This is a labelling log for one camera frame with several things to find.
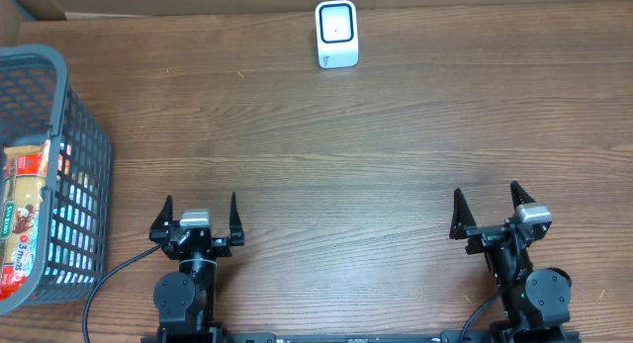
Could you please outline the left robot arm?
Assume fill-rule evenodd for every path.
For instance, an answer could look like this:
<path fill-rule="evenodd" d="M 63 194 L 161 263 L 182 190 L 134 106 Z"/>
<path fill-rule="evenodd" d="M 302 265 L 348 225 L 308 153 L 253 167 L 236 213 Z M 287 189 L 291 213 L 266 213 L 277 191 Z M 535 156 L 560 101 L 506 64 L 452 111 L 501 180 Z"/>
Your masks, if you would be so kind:
<path fill-rule="evenodd" d="M 153 291 L 159 313 L 159 342 L 227 342 L 224 325 L 215 320 L 218 260 L 245 244 L 243 226 L 230 200 L 229 235 L 213 236 L 208 210 L 188 210 L 176 219 L 167 197 L 152 223 L 149 239 L 178 263 L 178 270 L 163 276 Z"/>

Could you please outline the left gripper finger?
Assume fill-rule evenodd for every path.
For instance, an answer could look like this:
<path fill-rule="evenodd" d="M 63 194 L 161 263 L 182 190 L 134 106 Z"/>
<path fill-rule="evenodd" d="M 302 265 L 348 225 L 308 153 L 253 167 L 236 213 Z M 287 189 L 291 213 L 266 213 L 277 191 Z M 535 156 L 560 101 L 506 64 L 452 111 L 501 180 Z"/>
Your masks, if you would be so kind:
<path fill-rule="evenodd" d="M 236 205 L 236 193 L 231 194 L 229 210 L 229 234 L 231 238 L 242 238 L 243 227 Z"/>
<path fill-rule="evenodd" d="M 171 195 L 168 195 L 165 199 L 164 205 L 159 212 L 158 216 L 152 223 L 151 230 L 164 230 L 165 226 L 173 220 L 173 199 Z"/>

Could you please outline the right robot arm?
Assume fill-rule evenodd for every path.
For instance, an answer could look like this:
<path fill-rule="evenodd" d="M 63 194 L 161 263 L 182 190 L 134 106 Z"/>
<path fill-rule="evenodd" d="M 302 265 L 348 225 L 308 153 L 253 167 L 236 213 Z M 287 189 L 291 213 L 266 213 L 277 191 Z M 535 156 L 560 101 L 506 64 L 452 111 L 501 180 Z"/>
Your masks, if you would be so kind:
<path fill-rule="evenodd" d="M 462 326 L 459 342 L 578 342 L 580 335 L 568 335 L 572 279 L 559 268 L 536 270 L 528 248 L 545 237 L 553 222 L 551 211 L 519 185 L 510 183 L 513 214 L 504 223 L 479 227 L 461 189 L 453 195 L 449 237 L 465 240 L 469 255 L 485 256 L 495 277 L 497 291 L 483 302 Z M 473 331 L 471 325 L 496 300 L 505 319 L 487 330 Z"/>

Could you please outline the spaghetti packet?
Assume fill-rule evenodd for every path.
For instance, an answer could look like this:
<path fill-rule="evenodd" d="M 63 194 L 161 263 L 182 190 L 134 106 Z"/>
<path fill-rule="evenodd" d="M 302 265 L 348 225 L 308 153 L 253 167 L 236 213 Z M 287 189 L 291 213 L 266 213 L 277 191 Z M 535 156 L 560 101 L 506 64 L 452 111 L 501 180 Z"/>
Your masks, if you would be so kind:
<path fill-rule="evenodd" d="M 44 201 L 50 141 L 5 149 L 1 225 L 1 299 L 23 286 L 37 258 L 40 207 Z"/>

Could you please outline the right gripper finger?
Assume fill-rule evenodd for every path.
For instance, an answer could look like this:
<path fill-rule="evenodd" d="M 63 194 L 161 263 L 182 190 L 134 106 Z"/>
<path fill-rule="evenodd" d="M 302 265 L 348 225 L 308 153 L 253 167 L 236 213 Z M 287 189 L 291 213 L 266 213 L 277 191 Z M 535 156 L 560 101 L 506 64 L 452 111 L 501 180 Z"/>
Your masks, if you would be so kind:
<path fill-rule="evenodd" d="M 453 215 L 450 225 L 450 238 L 467 238 L 468 230 L 475 229 L 477 224 L 470 211 L 466 198 L 460 188 L 454 191 Z"/>
<path fill-rule="evenodd" d="M 510 193 L 513 207 L 517 209 L 521 205 L 535 203 L 535 200 L 520 186 L 517 181 L 510 183 Z"/>

